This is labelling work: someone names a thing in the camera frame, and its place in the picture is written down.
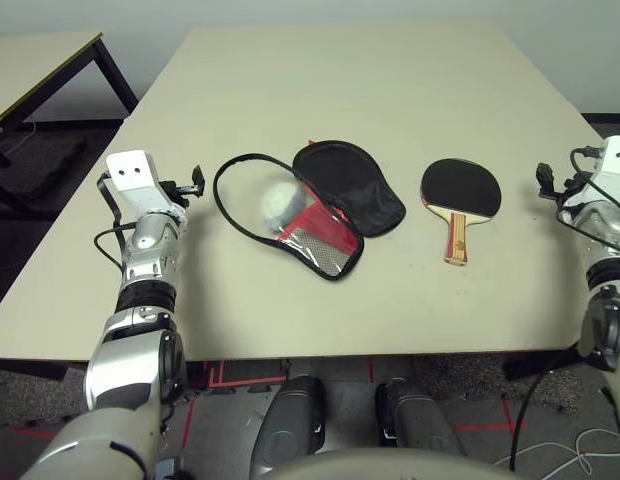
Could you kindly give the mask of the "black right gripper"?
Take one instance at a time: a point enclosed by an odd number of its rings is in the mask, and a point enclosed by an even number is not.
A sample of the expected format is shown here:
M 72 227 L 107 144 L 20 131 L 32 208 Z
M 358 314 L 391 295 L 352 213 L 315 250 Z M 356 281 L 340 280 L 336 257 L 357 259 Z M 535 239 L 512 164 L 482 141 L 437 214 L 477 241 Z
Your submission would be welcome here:
M 566 179 L 563 192 L 555 191 L 554 173 L 548 164 L 540 162 L 536 167 L 535 177 L 540 196 L 555 196 L 556 203 L 566 203 L 569 198 L 579 194 L 588 185 L 590 173 L 586 172 L 584 175 L 575 173 L 572 178 Z

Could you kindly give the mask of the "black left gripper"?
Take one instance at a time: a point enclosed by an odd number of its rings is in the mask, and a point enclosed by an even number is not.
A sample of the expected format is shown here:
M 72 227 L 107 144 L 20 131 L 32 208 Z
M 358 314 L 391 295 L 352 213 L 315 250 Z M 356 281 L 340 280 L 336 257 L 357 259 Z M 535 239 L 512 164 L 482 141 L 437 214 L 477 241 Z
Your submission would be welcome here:
M 174 181 L 160 181 L 159 185 L 167 197 L 174 203 L 188 203 L 187 196 L 202 195 L 205 179 L 199 165 L 192 170 L 193 186 L 177 186 Z

